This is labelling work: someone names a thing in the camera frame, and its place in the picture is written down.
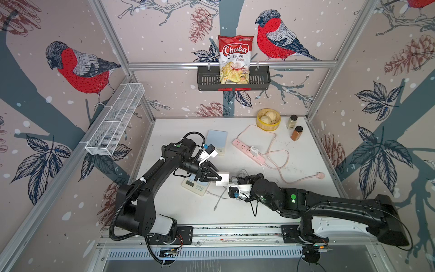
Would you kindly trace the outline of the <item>white charger adapter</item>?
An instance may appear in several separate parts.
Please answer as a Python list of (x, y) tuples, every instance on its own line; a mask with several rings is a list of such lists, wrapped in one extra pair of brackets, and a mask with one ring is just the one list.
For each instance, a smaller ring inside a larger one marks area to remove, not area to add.
[(251, 153), (253, 156), (258, 157), (258, 155), (259, 155), (258, 148), (252, 146), (252, 147), (250, 148), (250, 153)]
[(227, 186), (230, 183), (231, 177), (229, 172), (217, 172), (217, 174), (221, 179), (215, 182), (216, 186)]

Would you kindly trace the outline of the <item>blue-top kitchen scale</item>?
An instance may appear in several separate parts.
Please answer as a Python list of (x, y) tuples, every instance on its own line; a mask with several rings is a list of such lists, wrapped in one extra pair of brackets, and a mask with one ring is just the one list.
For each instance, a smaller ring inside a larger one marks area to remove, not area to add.
[(181, 186), (183, 188), (191, 191), (192, 193), (203, 197), (206, 194), (207, 189), (210, 186), (210, 183), (209, 182), (194, 181), (193, 179), (186, 177), (183, 179)]
[(209, 130), (206, 137), (206, 145), (213, 145), (218, 155), (224, 156), (228, 133), (220, 130)]

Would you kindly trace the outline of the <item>pink power strip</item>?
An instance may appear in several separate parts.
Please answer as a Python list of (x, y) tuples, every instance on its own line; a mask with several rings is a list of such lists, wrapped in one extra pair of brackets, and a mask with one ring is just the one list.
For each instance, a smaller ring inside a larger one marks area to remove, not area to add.
[(258, 157), (253, 156), (250, 153), (251, 146), (246, 145), (245, 143), (241, 142), (239, 139), (234, 139), (232, 142), (232, 145), (237, 148), (239, 151), (241, 151), (244, 155), (246, 155), (248, 158), (250, 158), (252, 161), (257, 163), (258, 165), (264, 165), (266, 162), (266, 159), (259, 153)]

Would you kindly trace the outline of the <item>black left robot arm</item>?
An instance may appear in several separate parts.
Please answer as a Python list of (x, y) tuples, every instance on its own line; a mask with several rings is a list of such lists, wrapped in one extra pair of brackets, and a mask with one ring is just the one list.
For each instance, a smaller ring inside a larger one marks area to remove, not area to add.
[(162, 146), (159, 160), (138, 180), (117, 189), (114, 214), (109, 224), (109, 237), (122, 241), (140, 235), (161, 235), (169, 241), (177, 238), (177, 221), (171, 217), (157, 215), (155, 195), (170, 175), (184, 170), (200, 182), (221, 181), (218, 169), (209, 162), (218, 151), (212, 144), (197, 145), (190, 136), (184, 135), (178, 142)]

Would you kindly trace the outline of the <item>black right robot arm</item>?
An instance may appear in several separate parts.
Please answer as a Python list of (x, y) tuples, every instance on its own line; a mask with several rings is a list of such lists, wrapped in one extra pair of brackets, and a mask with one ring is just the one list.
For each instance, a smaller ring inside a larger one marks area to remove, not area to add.
[(259, 173), (247, 177), (251, 196), (283, 218), (298, 219), (299, 226), (283, 231), (286, 241), (314, 245), (329, 242), (315, 233), (312, 220), (316, 216), (342, 219), (361, 223), (366, 230), (383, 244), (407, 247), (407, 228), (400, 220), (398, 211), (387, 195), (374, 199), (347, 199), (325, 196), (296, 188), (281, 188)]

